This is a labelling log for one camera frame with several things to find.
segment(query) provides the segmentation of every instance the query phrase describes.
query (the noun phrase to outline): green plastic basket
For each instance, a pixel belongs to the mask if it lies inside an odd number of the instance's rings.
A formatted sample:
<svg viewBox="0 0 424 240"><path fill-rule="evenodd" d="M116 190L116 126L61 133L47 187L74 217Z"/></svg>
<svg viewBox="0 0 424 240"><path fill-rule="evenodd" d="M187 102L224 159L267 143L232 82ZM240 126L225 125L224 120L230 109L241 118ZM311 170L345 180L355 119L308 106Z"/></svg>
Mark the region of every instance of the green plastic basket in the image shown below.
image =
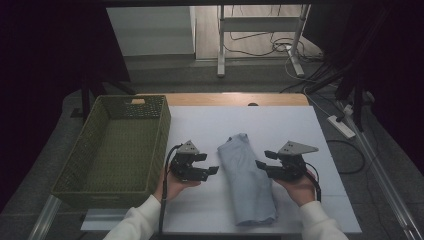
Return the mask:
<svg viewBox="0 0 424 240"><path fill-rule="evenodd" d="M74 208L138 207L156 189L170 125L165 96L99 96L52 195Z"/></svg>

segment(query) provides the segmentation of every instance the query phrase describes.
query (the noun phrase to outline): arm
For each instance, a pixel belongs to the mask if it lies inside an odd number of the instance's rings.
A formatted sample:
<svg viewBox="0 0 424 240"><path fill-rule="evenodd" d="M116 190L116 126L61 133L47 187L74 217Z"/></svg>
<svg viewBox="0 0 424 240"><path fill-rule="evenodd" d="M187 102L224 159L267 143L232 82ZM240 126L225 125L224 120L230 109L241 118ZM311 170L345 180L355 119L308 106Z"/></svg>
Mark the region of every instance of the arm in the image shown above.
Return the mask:
<svg viewBox="0 0 424 240"><path fill-rule="evenodd" d="M327 216L321 203L313 201L300 207L304 240L347 239L336 220Z"/></svg>
<svg viewBox="0 0 424 240"><path fill-rule="evenodd" d="M181 182L172 173L168 175L168 198L170 201L187 187L200 185L200 182ZM131 208L116 227L104 238L105 240L147 240L154 232L159 221L160 200L163 190L163 169L156 191L138 208Z"/></svg>
<svg viewBox="0 0 424 240"><path fill-rule="evenodd" d="M320 202L315 201L315 188L307 177L303 176L295 182L278 179L274 181L282 185L290 198L300 207L304 240L347 239L337 222L327 216Z"/></svg>

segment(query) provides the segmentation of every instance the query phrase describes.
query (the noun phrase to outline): wrist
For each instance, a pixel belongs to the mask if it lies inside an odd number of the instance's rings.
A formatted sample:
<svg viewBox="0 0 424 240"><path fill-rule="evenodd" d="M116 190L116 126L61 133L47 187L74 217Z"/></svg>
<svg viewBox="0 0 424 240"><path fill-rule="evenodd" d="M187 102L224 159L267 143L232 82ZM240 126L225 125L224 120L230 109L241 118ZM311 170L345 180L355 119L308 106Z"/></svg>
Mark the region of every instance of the wrist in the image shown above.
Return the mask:
<svg viewBox="0 0 424 240"><path fill-rule="evenodd" d="M152 195L153 195L153 197L156 198L156 200L161 202L161 200L162 200L162 192L161 191L156 190L156 192L154 192Z"/></svg>
<svg viewBox="0 0 424 240"><path fill-rule="evenodd" d="M297 203L297 206L302 207L303 205L308 204L308 203L313 202L313 201L315 201L314 197L308 197L308 198L304 198L304 199L301 199L299 201L296 201L296 203Z"/></svg>

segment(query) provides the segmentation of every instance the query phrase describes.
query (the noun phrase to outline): gray towel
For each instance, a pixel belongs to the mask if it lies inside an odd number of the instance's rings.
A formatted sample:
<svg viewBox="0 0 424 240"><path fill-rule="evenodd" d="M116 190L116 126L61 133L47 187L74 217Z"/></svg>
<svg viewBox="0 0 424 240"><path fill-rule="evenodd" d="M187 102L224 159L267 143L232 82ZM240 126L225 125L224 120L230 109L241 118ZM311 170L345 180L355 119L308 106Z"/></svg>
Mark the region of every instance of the gray towel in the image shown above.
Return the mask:
<svg viewBox="0 0 424 240"><path fill-rule="evenodd" d="M255 153L247 134L240 133L218 147L227 173L234 205L236 225L271 224L277 218L272 198L271 179L256 167Z"/></svg>

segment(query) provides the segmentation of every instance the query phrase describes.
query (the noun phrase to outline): white table surface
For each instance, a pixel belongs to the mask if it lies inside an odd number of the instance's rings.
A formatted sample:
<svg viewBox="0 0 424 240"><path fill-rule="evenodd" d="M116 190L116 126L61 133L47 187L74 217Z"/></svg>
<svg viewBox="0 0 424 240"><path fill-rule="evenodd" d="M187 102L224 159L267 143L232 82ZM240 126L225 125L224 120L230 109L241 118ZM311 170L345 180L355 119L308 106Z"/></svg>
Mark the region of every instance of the white table surface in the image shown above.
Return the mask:
<svg viewBox="0 0 424 240"><path fill-rule="evenodd" d="M206 161L195 167L221 166L217 148L230 136L246 133L258 160L280 166L267 159L265 150L277 152L288 140L319 148L304 154L306 162L315 166L320 176L322 204L327 214L335 218L346 233L361 229L349 198L337 173L321 127L311 106L260 107L177 107L171 106L171 129L167 152L175 145L191 140ZM167 204L164 232L172 234L284 234L302 230L298 207L283 187L273 183L278 219L260 227L235 226L230 189L225 170L196 188L184 190ZM81 230L110 230L122 220L126 209L90 209Z"/></svg>

